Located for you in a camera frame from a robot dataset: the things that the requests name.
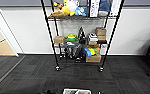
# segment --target toy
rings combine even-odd
[[[91,51],[90,51],[87,47],[85,47],[85,48],[83,49],[83,53],[86,54],[86,57],[91,56]]]
[[[86,16],[86,7],[77,7],[75,10],[75,15]]]
[[[62,4],[58,2],[54,2],[54,6],[57,6],[57,11],[51,13],[50,17],[63,17],[63,16],[69,16],[69,15],[73,16],[75,14],[77,2],[66,1],[65,6],[63,6]]]
[[[70,14],[70,10],[66,6],[57,2],[54,2],[54,5],[57,6],[57,11],[51,13],[50,17],[63,17]]]
[[[76,41],[77,35],[75,35],[74,33],[69,33],[66,38],[68,39],[68,41]]]

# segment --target caster wheel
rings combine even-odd
[[[150,73],[147,73],[147,76],[150,76]]]
[[[57,70],[57,71],[60,71],[60,67],[59,67],[59,66],[56,66],[56,70]]]
[[[103,71],[103,69],[104,69],[103,67],[100,67],[100,68],[99,68],[99,71],[100,71],[100,72],[102,72],[102,71]]]
[[[60,55],[59,58],[60,58],[60,60],[61,60],[61,59],[62,59],[62,56]]]

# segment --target yellow object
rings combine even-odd
[[[70,10],[66,6],[62,7],[62,10],[64,11],[65,16],[68,16],[70,14]]]
[[[67,0],[64,0],[64,6],[67,6]]]
[[[57,3],[56,3],[56,2],[54,2],[54,6],[57,6]]]
[[[75,14],[74,11],[70,11],[70,16],[73,16]]]
[[[95,55],[95,51],[93,48],[88,48],[91,51],[91,55]]]

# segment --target white box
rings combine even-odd
[[[91,0],[90,17],[97,17],[100,0]]]

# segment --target shelf item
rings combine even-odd
[[[100,61],[101,61],[101,55],[100,54],[96,54],[96,55],[93,55],[93,56],[90,56],[90,57],[86,57],[86,62],[100,63]]]
[[[54,37],[54,43],[63,43],[65,42],[65,37],[64,36],[56,36]]]
[[[96,29],[95,29],[95,34],[97,36],[106,36],[106,32],[107,32],[107,30],[103,27],[96,27]]]
[[[106,40],[106,36],[97,36],[98,37],[98,41],[105,41]]]

